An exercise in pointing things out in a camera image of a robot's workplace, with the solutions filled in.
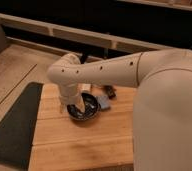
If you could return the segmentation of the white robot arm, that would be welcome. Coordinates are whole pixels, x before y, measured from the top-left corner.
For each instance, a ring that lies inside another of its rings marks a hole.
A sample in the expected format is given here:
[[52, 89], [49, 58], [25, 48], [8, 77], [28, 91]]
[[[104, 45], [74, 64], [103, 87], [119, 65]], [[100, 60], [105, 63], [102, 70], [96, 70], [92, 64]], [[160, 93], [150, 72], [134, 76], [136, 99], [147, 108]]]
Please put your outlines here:
[[192, 50], [144, 51], [85, 64], [68, 53], [47, 75], [71, 108], [82, 97], [80, 84], [134, 90], [134, 171], [192, 171]]

